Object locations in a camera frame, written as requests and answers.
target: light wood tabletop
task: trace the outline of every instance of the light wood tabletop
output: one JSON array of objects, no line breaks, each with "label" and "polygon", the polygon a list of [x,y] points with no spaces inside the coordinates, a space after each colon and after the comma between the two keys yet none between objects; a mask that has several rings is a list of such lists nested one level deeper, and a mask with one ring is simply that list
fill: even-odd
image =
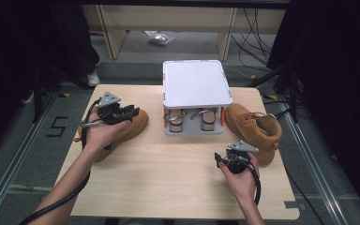
[{"label": "light wood tabletop", "polygon": [[[215,152],[224,156],[228,143],[240,141],[227,127],[224,126],[219,135],[168,136],[164,133],[162,119],[161,85],[102,84],[96,87],[87,109],[105,92],[120,97],[121,107],[134,104],[145,110],[150,120],[139,136],[120,144],[93,166],[72,216],[244,218],[214,160]],[[265,113],[257,89],[234,87],[231,93],[234,103],[252,112]],[[81,142],[73,142],[57,180],[81,151]],[[297,219],[298,208],[285,204],[295,204],[295,198],[279,151],[269,166],[260,168],[260,175],[262,217]]]}]

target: boot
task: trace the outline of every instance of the boot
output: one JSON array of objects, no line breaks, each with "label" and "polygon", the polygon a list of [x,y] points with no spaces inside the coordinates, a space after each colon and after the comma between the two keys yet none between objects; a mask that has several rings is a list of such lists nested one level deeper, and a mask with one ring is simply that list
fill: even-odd
[{"label": "boot", "polygon": [[[148,124],[148,114],[144,110],[140,109],[139,114],[132,118],[132,123],[126,129],[123,129],[116,133],[115,137],[112,139],[112,143],[109,146],[106,146],[98,155],[95,162],[100,162],[106,158],[120,143],[124,143],[140,133],[147,127]],[[78,127],[78,133],[80,137],[82,136],[82,128]],[[80,141],[80,138],[74,139],[74,142]]]},{"label": "boot", "polygon": [[259,149],[258,153],[252,153],[259,165],[267,166],[273,161],[282,136],[282,128],[273,114],[250,112],[234,103],[226,108],[224,120],[238,138]]}]

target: floor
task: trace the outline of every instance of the floor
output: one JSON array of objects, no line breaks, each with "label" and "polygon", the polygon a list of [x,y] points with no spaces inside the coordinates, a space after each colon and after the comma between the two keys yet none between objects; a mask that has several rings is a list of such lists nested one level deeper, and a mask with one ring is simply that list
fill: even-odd
[{"label": "floor", "polygon": [[[149,36],[143,31],[129,31],[118,58],[114,60],[108,57],[104,38],[92,37],[94,47],[101,58],[97,72],[102,83],[118,83],[116,79],[121,76],[119,69],[123,69],[120,70],[123,73],[129,73],[129,67],[138,67],[151,69],[151,74],[154,74],[160,72],[160,64],[167,60],[218,59],[215,34],[165,34],[173,37],[173,42],[168,46],[157,46],[148,42]],[[272,46],[275,40],[275,36],[261,35],[261,38],[267,46]],[[243,42],[240,34],[234,34],[234,39],[239,43]],[[254,46],[259,44],[253,38],[250,42]],[[247,44],[245,47],[264,61],[259,48]],[[254,76],[261,78],[265,73],[262,62],[244,52],[240,53],[234,41],[229,49],[228,58],[222,65],[230,86],[245,85],[250,83]],[[113,71],[112,67],[117,67],[118,70]],[[308,110],[303,105],[298,106],[298,123],[294,123],[288,113],[282,113],[287,109],[287,104],[273,102],[286,100],[287,95],[274,93],[275,81],[276,78],[273,78],[258,88],[263,95],[267,112],[275,114],[282,126],[284,134],[279,151],[289,172],[301,216],[295,221],[266,220],[266,223],[360,224],[360,199],[340,166],[329,157],[330,148]],[[74,130],[93,92],[62,79],[59,83],[61,89],[58,97],[44,97],[48,110],[43,114],[43,121],[32,123],[33,104],[26,104],[15,112],[16,119],[7,126],[7,131],[0,138],[0,224],[21,221],[52,188],[72,141]],[[63,132],[58,134],[60,130],[52,129],[52,125],[62,127]],[[68,224],[105,222],[106,218],[100,217],[72,217]],[[135,225],[163,222],[160,219],[121,218],[119,223]],[[181,219],[176,220],[175,224],[216,222]]]}]

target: black cable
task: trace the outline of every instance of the black cable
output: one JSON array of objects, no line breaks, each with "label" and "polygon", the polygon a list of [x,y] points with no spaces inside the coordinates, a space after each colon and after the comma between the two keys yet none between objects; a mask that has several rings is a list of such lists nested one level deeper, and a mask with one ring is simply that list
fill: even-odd
[{"label": "black cable", "polygon": [[268,101],[268,102],[264,102],[263,105],[268,105],[268,104],[273,104],[273,103],[289,103],[289,101],[284,100],[284,101]]},{"label": "black cable", "polygon": [[282,115],[284,115],[285,113],[288,113],[288,112],[290,112],[290,111],[291,111],[290,108],[289,108],[289,109],[286,109],[285,111],[282,111],[282,112],[279,112],[279,113],[275,114],[275,117],[276,117],[277,120],[279,120],[279,118],[280,118]]},{"label": "black cable", "polygon": [[[86,118],[85,118],[85,122],[87,122],[89,120],[90,114],[92,113],[93,108],[95,107],[96,104],[98,104],[100,102],[99,100],[96,100],[95,102],[93,102],[93,104],[91,105],[91,107],[89,108]],[[82,135],[81,135],[81,139],[82,139],[82,149],[84,149],[84,147],[86,146],[86,134],[87,134],[87,128],[82,128]],[[68,201],[70,201],[71,199],[73,199],[75,196],[77,196],[82,190],[83,188],[86,186],[87,182],[89,181],[89,177],[90,177],[90,172],[86,175],[86,177],[84,178],[84,180],[81,182],[81,184],[71,193],[69,193],[66,197],[64,197],[63,199],[46,206],[43,209],[40,209],[39,211],[33,213],[31,216],[25,218],[22,222],[20,222],[20,225],[25,225],[30,223],[31,221],[35,220],[36,218],[41,217],[44,214],[47,214],[49,212],[51,212],[53,209],[60,207],[61,205],[67,203]]]},{"label": "black cable", "polygon": [[258,21],[257,21],[258,10],[259,10],[258,8],[255,8],[257,37],[259,38],[260,43],[262,43],[263,45],[265,45],[265,47],[267,47],[267,48],[271,51],[271,50],[272,50],[271,47],[269,47],[267,44],[265,44],[264,41],[262,40],[262,38],[260,37],[259,23],[258,23]]},{"label": "black cable", "polygon": [[[247,42],[250,46],[252,46],[253,48],[258,49],[258,50],[261,50],[261,51],[262,51],[262,55],[264,56],[264,59],[265,59],[266,62],[267,62],[267,61],[268,61],[268,57],[267,57],[266,53],[270,53],[270,52],[269,52],[269,51],[266,51],[266,50],[264,49],[263,45],[265,45],[269,50],[271,50],[271,48],[268,47],[268,45],[266,45],[266,44],[264,43],[264,41],[262,40],[262,38],[260,37],[259,24],[258,24],[258,20],[257,20],[258,9],[255,8],[255,19],[254,19],[253,23],[250,22],[250,19],[249,19],[248,15],[247,15],[247,12],[246,12],[245,9],[244,9],[244,14],[245,14],[245,16],[246,16],[246,18],[247,18],[247,23],[249,24],[249,27],[250,27],[249,33],[247,34],[247,37],[245,38],[245,40],[246,40],[246,42]],[[253,30],[255,24],[256,24],[257,35],[256,35],[256,33],[254,32],[254,30]],[[256,46],[250,44],[250,43],[247,41],[250,33],[252,33],[253,36],[256,38],[256,40],[257,40],[260,48],[258,48],[258,47],[256,47]]]},{"label": "black cable", "polygon": [[25,218],[22,222],[20,222],[20,225],[25,225],[30,223],[31,221],[35,220],[36,218],[41,217],[44,214],[47,214],[49,212],[51,212],[53,209],[60,207],[61,205],[67,203],[68,201],[70,201],[71,199],[73,199],[75,196],[77,196],[82,190],[83,188],[86,186],[87,182],[89,181],[89,177],[90,177],[90,172],[86,175],[86,177],[84,178],[84,180],[81,182],[81,184],[71,193],[69,193],[66,197],[64,197],[63,199],[59,200],[58,202],[55,202],[49,206],[46,206],[43,209],[40,209],[39,211],[33,213],[31,216]]},{"label": "black cable", "polygon": [[291,175],[288,172],[288,169],[286,169],[285,167],[285,172],[286,174],[289,176],[289,178],[291,179],[292,183],[296,186],[296,188],[300,191],[300,193],[302,194],[303,198],[305,198],[306,202],[308,203],[309,207],[311,208],[312,212],[315,214],[315,216],[317,217],[317,219],[320,221],[321,224],[323,223],[323,220],[321,219],[321,217],[318,215],[317,211],[315,210],[315,208],[312,206],[311,202],[309,201],[309,199],[307,198],[307,196],[305,195],[305,193],[302,191],[302,189],[296,184],[296,182],[294,182],[293,178],[291,177]]},{"label": "black cable", "polygon": [[249,52],[248,50],[246,50],[245,48],[243,48],[238,42],[236,42],[236,40],[233,38],[233,36],[232,36],[232,39],[233,39],[233,41],[235,41],[235,43],[238,45],[238,47],[240,48],[239,49],[239,53],[238,53],[238,58],[239,58],[239,62],[241,62],[242,63],[242,65],[244,65],[245,67],[247,67],[247,68],[254,68],[254,69],[257,69],[257,70],[261,70],[261,71],[266,71],[266,72],[269,72],[269,71],[271,71],[270,69],[264,69],[264,68],[258,68],[258,67],[252,67],[252,66],[248,66],[248,65],[246,65],[243,61],[242,61],[242,59],[241,59],[241,50],[244,50],[244,51],[247,51],[248,53],[250,53],[250,55],[251,56],[253,56],[253,57],[257,57],[256,55],[254,55],[252,52]]},{"label": "black cable", "polygon": [[247,169],[250,170],[250,172],[253,175],[253,178],[254,178],[255,184],[256,184],[255,203],[256,203],[256,205],[258,205],[259,201],[260,201],[260,196],[262,195],[262,184],[260,183],[259,175],[257,174],[256,168],[254,167],[253,164],[246,163],[242,160],[240,160],[240,162],[243,163],[245,166],[247,166]]},{"label": "black cable", "polygon": [[252,53],[252,52],[250,52],[249,50],[247,50],[247,49],[245,49],[244,48],[244,43],[245,43],[245,41],[243,42],[243,44],[241,45],[241,44],[239,44],[236,40],[235,40],[235,38],[233,37],[233,36],[231,36],[231,38],[232,38],[232,40],[235,42],[235,44],[239,47],[239,54],[240,54],[240,52],[241,52],[241,50],[242,51],[244,51],[245,53],[248,53],[248,54],[250,54],[250,56],[252,56],[253,58],[255,58],[256,60],[258,60],[259,62],[261,62],[262,64],[264,64],[265,66],[266,66],[266,62],[264,62],[264,60],[262,60],[261,58],[259,58],[256,54],[254,54],[254,53]]}]

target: gray carpet floor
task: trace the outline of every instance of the gray carpet floor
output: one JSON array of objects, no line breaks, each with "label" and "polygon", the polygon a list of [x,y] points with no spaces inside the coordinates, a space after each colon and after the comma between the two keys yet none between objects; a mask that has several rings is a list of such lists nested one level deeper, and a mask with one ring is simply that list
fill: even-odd
[{"label": "gray carpet floor", "polygon": [[[142,46],[135,41],[124,43],[123,53],[128,56],[128,49],[134,44]],[[162,64],[159,62],[146,62],[138,59],[138,62],[121,62],[120,60],[110,62],[104,58],[97,67],[98,75],[102,83],[123,83],[123,84],[162,84]],[[256,75],[260,78],[265,74],[264,71],[223,63],[224,71],[229,82],[229,86],[244,86],[251,82],[250,76]],[[263,96],[274,95],[273,86],[277,78],[263,83],[258,87]],[[30,151],[22,163],[22,166],[14,178],[5,199],[0,205],[0,224],[17,224],[28,216],[38,205],[40,200],[52,188],[55,179],[61,169],[72,138],[76,132],[76,127],[82,119],[86,104],[89,101],[93,90],[81,89],[72,83],[60,80],[61,89],[59,94],[54,94],[54,103],[47,111],[46,116],[37,136],[31,143]],[[283,111],[279,103],[272,103],[273,99],[264,99],[265,108],[268,113],[279,114]],[[34,108],[33,104],[27,104],[15,112],[16,116],[7,125],[6,132],[0,137],[0,179],[7,170],[7,167],[18,148],[22,144],[28,129],[31,127]],[[342,171],[339,164],[329,157],[330,149],[324,137],[316,127],[313,118],[309,115],[305,105],[297,108],[298,125],[303,131],[307,143],[313,151],[315,159],[321,167],[326,180],[334,192],[341,209],[350,224],[360,224],[360,199],[353,186],[350,184],[346,174]],[[280,141],[280,154],[284,165],[289,171],[294,182],[291,182],[292,190],[300,209],[300,218],[294,221],[266,220],[267,224],[319,224],[313,209],[324,224],[334,224],[329,214],[329,210],[323,202],[323,197],[317,189],[303,155],[300,152],[297,141],[295,140],[289,123],[285,116],[278,119],[283,129],[283,136]],[[61,129],[52,128],[56,126],[64,127]],[[102,225],[105,222],[103,217],[71,217],[69,224],[96,224]],[[142,219],[142,218],[121,218],[120,224],[161,224],[161,220]],[[201,220],[176,220],[175,224],[215,224],[214,221]]]}]

